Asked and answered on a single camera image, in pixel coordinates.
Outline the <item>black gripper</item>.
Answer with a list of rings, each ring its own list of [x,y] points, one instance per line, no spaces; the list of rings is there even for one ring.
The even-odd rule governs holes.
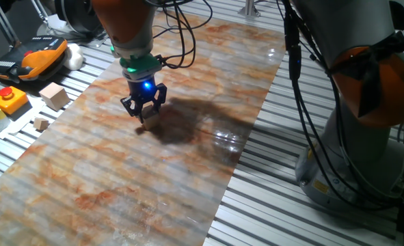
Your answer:
[[[120,102],[131,117],[137,118],[141,123],[143,104],[154,102],[154,109],[159,112],[161,105],[165,103],[167,87],[164,84],[156,85],[153,75],[138,80],[128,80],[130,94],[122,98]]]

